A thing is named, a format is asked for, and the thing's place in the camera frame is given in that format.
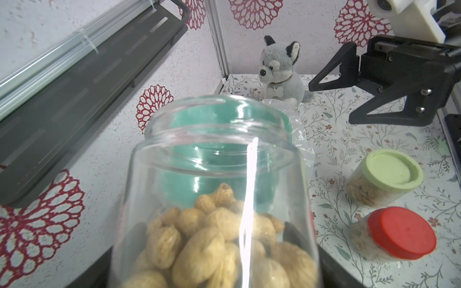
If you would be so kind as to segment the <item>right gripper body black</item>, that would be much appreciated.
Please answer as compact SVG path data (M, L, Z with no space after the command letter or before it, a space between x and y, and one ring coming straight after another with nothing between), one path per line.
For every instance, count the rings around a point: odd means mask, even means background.
M461 48L449 44L396 36L376 36L361 55L360 75L372 82L390 86L413 71L428 71L428 62L447 64L455 69L454 83L461 80Z

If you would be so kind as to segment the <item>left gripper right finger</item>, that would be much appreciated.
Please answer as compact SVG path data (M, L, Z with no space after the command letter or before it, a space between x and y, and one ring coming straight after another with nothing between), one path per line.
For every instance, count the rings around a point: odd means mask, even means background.
M322 247L318 247L325 288L365 288Z

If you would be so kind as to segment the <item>glass peanut jar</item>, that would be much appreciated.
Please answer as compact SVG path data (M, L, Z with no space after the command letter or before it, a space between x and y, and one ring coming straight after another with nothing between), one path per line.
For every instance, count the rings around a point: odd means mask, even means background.
M174 169L166 148L182 140L165 127L164 114L203 97L160 108L132 152L109 287L323 287L310 171L292 142L272 136L248 140L243 200L225 182L188 208L165 198L162 172Z

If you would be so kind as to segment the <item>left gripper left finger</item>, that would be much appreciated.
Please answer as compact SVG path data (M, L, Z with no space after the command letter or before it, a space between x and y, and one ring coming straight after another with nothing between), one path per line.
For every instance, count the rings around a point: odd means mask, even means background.
M97 259L85 272L66 288L107 288L110 274L112 248Z

